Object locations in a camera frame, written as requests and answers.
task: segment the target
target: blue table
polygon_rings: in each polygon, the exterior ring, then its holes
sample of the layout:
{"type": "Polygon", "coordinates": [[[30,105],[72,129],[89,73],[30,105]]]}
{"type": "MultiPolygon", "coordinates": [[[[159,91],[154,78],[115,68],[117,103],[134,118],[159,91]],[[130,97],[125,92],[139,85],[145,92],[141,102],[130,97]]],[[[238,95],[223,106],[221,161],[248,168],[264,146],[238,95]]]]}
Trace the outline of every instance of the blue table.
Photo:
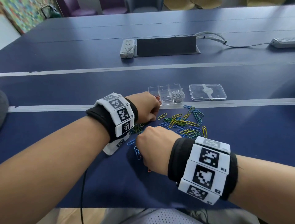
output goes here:
{"type": "MultiPolygon", "coordinates": [[[[209,138],[229,143],[240,155],[295,166],[294,49],[228,49],[197,40],[199,55],[119,56],[126,38],[212,31],[230,45],[250,45],[294,36],[294,11],[295,6],[283,6],[46,20],[0,51],[0,89],[11,105],[0,131],[0,162],[83,117],[86,108],[111,92],[130,95],[179,83],[185,104],[205,114],[209,138]],[[221,84],[227,100],[192,102],[188,86],[209,83],[221,84]]],[[[160,114],[186,111],[175,104],[160,114]]],[[[58,206],[79,207],[81,185],[80,179],[58,206]]],[[[207,207],[166,177],[148,173],[127,145],[110,157],[99,154],[91,164],[84,206],[207,207]]],[[[233,206],[220,201],[214,208],[233,206]]]]}

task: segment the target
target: hand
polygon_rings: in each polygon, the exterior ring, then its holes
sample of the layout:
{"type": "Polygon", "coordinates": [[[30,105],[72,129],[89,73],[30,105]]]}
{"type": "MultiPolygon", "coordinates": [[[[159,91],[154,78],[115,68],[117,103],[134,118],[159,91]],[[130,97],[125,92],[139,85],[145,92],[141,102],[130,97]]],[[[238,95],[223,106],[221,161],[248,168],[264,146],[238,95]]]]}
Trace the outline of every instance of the hand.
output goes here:
{"type": "Polygon", "coordinates": [[[138,124],[156,120],[160,103],[155,96],[149,92],[142,92],[127,96],[126,98],[134,103],[138,110],[138,124]]]}
{"type": "Polygon", "coordinates": [[[181,136],[163,127],[146,127],[136,138],[143,163],[150,170],[167,176],[171,150],[178,138],[181,136]]]}

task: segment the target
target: white power strip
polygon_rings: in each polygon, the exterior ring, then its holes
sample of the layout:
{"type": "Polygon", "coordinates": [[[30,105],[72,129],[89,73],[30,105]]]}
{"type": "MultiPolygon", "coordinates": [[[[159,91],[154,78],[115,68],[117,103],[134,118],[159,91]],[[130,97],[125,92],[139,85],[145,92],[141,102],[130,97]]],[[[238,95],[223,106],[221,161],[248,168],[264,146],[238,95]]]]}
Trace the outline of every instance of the white power strip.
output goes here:
{"type": "Polygon", "coordinates": [[[120,50],[121,58],[133,58],[134,56],[134,45],[135,41],[133,39],[123,40],[122,47],[120,50]]]}
{"type": "Polygon", "coordinates": [[[270,45],[275,48],[295,48],[295,38],[274,38],[270,45]]]}

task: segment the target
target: white perforated fabric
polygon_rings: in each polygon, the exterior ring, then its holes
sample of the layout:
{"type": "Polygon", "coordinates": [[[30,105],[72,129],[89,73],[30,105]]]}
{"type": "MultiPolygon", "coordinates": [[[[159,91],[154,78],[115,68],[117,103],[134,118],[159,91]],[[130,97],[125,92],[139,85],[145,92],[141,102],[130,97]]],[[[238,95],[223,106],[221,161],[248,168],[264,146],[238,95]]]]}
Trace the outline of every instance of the white perforated fabric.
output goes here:
{"type": "Polygon", "coordinates": [[[147,209],[122,224],[202,224],[176,209],[147,209]]]}

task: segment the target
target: qr code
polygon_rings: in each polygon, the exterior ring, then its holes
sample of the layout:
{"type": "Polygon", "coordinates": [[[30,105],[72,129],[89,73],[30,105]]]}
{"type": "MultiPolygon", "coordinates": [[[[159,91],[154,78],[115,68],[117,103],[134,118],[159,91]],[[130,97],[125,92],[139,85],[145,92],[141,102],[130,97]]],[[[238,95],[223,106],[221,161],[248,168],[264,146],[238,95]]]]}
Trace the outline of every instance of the qr code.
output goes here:
{"type": "Polygon", "coordinates": [[[114,99],[114,98],[116,98],[116,96],[114,96],[114,95],[108,95],[108,96],[106,96],[106,97],[104,97],[102,99],[103,100],[106,100],[106,101],[109,101],[109,100],[114,99]]]}
{"type": "Polygon", "coordinates": [[[122,139],[122,140],[117,144],[117,147],[119,148],[121,145],[123,145],[124,142],[125,142],[125,140],[122,139]]]}
{"type": "Polygon", "coordinates": [[[206,144],[206,145],[210,145],[210,146],[213,146],[213,147],[220,148],[220,142],[217,142],[217,141],[213,141],[213,140],[210,140],[210,139],[204,139],[203,143],[206,144]]]}
{"type": "Polygon", "coordinates": [[[124,123],[122,125],[122,134],[124,134],[125,132],[129,131],[131,128],[131,121],[127,121],[126,123],[124,123]]]}
{"type": "Polygon", "coordinates": [[[219,153],[210,149],[202,148],[199,162],[205,163],[209,166],[218,167],[219,153]]]}
{"type": "Polygon", "coordinates": [[[189,186],[187,193],[201,200],[204,200],[208,194],[208,192],[192,185],[189,186]]]}
{"type": "Polygon", "coordinates": [[[124,104],[123,104],[119,99],[111,100],[111,101],[109,101],[109,103],[110,103],[110,104],[112,105],[112,107],[115,108],[115,109],[124,106],[124,104]]]}
{"type": "Polygon", "coordinates": [[[212,188],[215,172],[206,167],[197,165],[195,169],[195,174],[193,177],[193,182],[206,187],[208,189],[212,188]]]}
{"type": "Polygon", "coordinates": [[[125,121],[130,118],[126,107],[117,110],[117,113],[121,121],[125,121]]]}

